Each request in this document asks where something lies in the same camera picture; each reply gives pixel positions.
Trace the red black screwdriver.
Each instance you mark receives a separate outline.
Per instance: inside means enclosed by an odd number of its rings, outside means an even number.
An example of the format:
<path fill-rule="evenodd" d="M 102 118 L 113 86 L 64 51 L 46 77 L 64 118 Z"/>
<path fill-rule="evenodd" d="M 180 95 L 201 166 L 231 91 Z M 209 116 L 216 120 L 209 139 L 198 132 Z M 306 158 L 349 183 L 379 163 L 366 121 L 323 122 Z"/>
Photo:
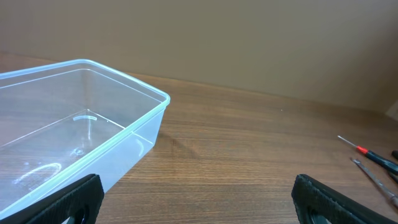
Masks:
<path fill-rule="evenodd" d="M 383 167 L 385 170 L 394 171 L 395 162 L 385 159 L 382 156 L 380 156 L 379 154 L 376 154 L 375 152 L 370 151 L 362 146 L 356 145 L 341 136 L 338 136 L 338 138 L 340 138 L 342 141 L 344 141 L 344 142 L 348 143 L 349 145 L 353 146 L 354 148 L 356 148 L 357 151 L 362 153 L 365 157 L 367 157 L 371 161 L 375 162 L 379 166 Z"/>

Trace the silver combination wrench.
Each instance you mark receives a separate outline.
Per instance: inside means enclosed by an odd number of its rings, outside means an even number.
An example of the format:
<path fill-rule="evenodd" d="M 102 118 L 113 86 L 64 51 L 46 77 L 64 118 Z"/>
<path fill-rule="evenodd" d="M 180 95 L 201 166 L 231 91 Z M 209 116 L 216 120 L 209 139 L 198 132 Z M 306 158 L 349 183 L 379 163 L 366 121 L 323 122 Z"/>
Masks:
<path fill-rule="evenodd" d="M 375 183 L 377 188 L 384 194 L 387 198 L 389 203 L 394 207 L 397 208 L 397 194 L 393 191 L 389 190 L 376 176 L 370 172 L 358 159 L 353 159 L 352 157 L 350 160 L 355 163 L 369 178 L 372 182 Z"/>

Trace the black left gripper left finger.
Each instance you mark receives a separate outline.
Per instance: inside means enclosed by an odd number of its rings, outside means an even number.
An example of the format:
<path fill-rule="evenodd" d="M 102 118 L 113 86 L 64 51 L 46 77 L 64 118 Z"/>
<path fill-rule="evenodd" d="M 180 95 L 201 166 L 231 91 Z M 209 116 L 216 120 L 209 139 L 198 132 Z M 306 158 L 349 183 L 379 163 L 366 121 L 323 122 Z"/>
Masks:
<path fill-rule="evenodd" d="M 1 220 L 1 224 L 91 224 L 104 199 L 98 174 L 89 174 L 29 207 Z"/>

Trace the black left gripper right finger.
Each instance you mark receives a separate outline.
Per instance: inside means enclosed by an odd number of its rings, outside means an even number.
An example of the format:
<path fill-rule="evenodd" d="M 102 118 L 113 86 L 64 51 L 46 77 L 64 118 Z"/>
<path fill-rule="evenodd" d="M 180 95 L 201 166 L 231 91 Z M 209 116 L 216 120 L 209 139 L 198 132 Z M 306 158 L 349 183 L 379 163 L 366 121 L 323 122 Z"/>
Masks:
<path fill-rule="evenodd" d="M 291 196 L 301 224 L 395 224 L 306 174 L 296 176 Z"/>

